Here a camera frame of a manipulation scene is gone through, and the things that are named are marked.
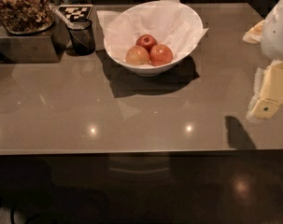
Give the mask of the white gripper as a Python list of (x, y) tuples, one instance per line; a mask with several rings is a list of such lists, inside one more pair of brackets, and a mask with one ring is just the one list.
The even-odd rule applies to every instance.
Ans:
[(261, 42), (262, 54), (273, 61), (265, 69), (258, 68), (254, 79), (254, 95), (248, 106), (247, 120), (270, 119), (283, 105), (283, 0), (250, 28), (243, 36), (249, 44)]

